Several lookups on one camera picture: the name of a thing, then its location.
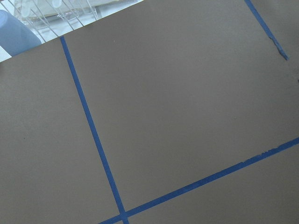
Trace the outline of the blue plastic cup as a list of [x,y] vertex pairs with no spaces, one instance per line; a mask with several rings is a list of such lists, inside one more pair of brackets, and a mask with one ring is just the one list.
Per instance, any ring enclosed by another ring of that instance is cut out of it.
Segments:
[[41,45],[40,39],[7,11],[0,11],[0,46],[15,56]]

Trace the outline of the blue tape line lengthwise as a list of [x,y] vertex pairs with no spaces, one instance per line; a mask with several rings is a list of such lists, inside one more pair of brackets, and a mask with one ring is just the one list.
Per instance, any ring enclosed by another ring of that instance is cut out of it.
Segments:
[[82,107],[83,107],[88,125],[89,125],[90,130],[91,130],[95,146],[98,150],[98,154],[100,156],[102,166],[103,166],[105,174],[107,176],[107,180],[109,182],[110,189],[111,189],[112,194],[114,196],[114,200],[116,202],[116,205],[117,205],[117,208],[118,208],[118,211],[119,211],[119,214],[120,214],[120,218],[121,218],[121,220],[124,224],[129,224],[128,217],[125,214],[125,209],[124,209],[119,191],[117,189],[113,174],[111,172],[111,169],[110,169],[109,163],[107,161],[104,149],[102,147],[97,129],[95,127],[91,112],[90,112],[89,107],[88,107],[88,103],[87,103],[85,95],[84,95],[84,91],[83,91],[82,86],[80,84],[80,80],[79,80],[79,77],[77,75],[77,72],[76,72],[74,63],[72,61],[71,54],[69,52],[69,49],[68,49],[68,46],[67,46],[67,43],[66,43],[66,40],[65,40],[64,36],[60,37],[60,41],[61,41],[61,44],[62,44],[62,47],[63,47],[63,50],[64,50],[64,54],[65,54],[68,66],[70,68],[70,72],[71,72],[74,84],[75,84],[77,92],[78,92],[78,96],[80,98],[80,101],[81,101],[81,104],[82,104]]

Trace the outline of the clear plastic bag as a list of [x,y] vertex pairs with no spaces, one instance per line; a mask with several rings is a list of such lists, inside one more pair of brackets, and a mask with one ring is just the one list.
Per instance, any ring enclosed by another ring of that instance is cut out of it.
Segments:
[[139,0],[2,0],[0,8],[14,16],[45,43],[139,2]]

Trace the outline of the blue tape line crosswise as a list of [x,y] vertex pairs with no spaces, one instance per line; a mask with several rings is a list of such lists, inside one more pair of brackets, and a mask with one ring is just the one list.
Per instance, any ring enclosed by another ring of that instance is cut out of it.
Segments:
[[185,193],[187,193],[189,191],[192,191],[192,190],[194,190],[196,188],[204,186],[204,185],[206,185],[206,184],[208,184],[210,182],[213,182],[213,181],[215,181],[217,179],[220,179],[220,178],[222,178],[224,176],[227,176],[227,175],[229,175],[229,174],[231,174],[233,172],[236,172],[236,171],[238,171],[240,169],[243,169],[243,168],[245,168],[247,166],[250,166],[250,165],[252,165],[254,163],[257,163],[257,162],[259,162],[261,160],[264,160],[264,159],[266,159],[266,158],[268,158],[270,156],[278,154],[278,153],[280,153],[280,152],[282,152],[284,150],[287,150],[287,149],[289,149],[289,148],[291,148],[293,146],[296,146],[298,144],[299,144],[299,139],[295,138],[295,139],[293,139],[291,141],[288,141],[288,142],[286,142],[286,143],[284,143],[284,144],[282,144],[282,145],[280,145],[280,146],[278,146],[276,148],[270,149],[270,150],[268,150],[266,152],[263,152],[263,153],[261,153],[259,155],[251,157],[251,158],[249,158],[249,159],[247,159],[245,161],[239,162],[239,163],[237,163],[237,164],[235,164],[235,165],[233,165],[231,167],[228,167],[228,168],[226,168],[224,170],[221,170],[221,171],[219,171],[217,173],[214,173],[214,174],[209,175],[209,176],[207,176],[207,177],[205,177],[203,179],[200,179],[200,180],[198,180],[196,182],[193,182],[193,183],[188,184],[188,185],[186,185],[184,187],[181,187],[181,188],[179,188],[179,189],[177,189],[175,191],[172,191],[172,192],[170,192],[168,194],[165,194],[165,195],[160,196],[160,197],[158,197],[156,199],[153,199],[153,200],[151,200],[151,201],[149,201],[147,203],[139,205],[139,206],[137,206],[135,208],[132,208],[132,209],[130,209],[128,211],[125,211],[125,217],[132,217],[132,216],[134,216],[136,214],[139,214],[139,213],[141,213],[141,212],[143,212],[145,210],[148,210],[148,209],[150,209],[152,207],[155,207],[155,206],[157,206],[159,204],[162,204],[162,203],[164,203],[166,201],[169,201],[169,200],[171,200],[171,199],[173,199],[175,197],[183,195],[183,194],[185,194]]

